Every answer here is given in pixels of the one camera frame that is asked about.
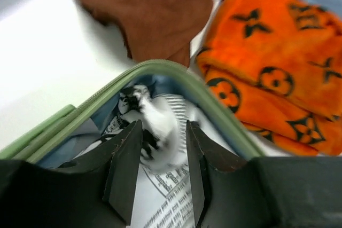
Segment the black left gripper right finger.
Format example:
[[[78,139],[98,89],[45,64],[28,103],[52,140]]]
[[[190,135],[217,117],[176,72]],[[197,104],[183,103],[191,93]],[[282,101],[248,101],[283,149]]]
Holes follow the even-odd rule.
[[[196,227],[341,227],[340,157],[249,161],[186,125]]]

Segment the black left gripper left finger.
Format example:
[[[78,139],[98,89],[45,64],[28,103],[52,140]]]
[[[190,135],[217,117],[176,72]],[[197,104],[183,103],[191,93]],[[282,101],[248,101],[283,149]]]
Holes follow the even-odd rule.
[[[92,151],[45,169],[1,161],[1,227],[125,227],[142,144],[136,121]]]

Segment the newspaper print garment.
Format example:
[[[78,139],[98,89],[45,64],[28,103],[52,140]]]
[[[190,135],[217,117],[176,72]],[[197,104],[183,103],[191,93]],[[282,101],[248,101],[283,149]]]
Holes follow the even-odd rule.
[[[183,96],[152,96],[143,84],[122,89],[117,109],[102,136],[80,154],[113,138],[133,121],[141,120],[142,149],[130,226],[194,227],[186,123],[195,122],[223,147],[224,139],[202,110]]]

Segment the green hardshell suitcase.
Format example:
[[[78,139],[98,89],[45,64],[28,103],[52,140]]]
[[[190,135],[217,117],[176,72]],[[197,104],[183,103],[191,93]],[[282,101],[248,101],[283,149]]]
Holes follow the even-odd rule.
[[[246,130],[230,109],[218,102],[199,76],[172,61],[149,60],[122,73],[79,107],[67,105],[56,112],[1,150],[1,159],[17,158],[32,163],[38,162],[120,89],[143,75],[168,76],[185,87],[212,123],[226,137],[230,147],[243,158],[250,160],[265,155],[265,152],[247,135]]]

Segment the orange patterned plush garment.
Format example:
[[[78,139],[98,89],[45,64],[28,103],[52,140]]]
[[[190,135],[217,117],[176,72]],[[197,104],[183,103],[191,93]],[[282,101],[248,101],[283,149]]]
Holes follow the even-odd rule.
[[[296,155],[341,154],[341,19],[302,0],[224,0],[196,64],[248,129]]]

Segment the brown cloth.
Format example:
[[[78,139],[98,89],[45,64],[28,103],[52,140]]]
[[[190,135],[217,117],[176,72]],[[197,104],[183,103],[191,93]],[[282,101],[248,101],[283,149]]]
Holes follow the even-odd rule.
[[[127,56],[190,64],[190,43],[206,26],[213,0],[78,0],[102,25],[117,25]]]

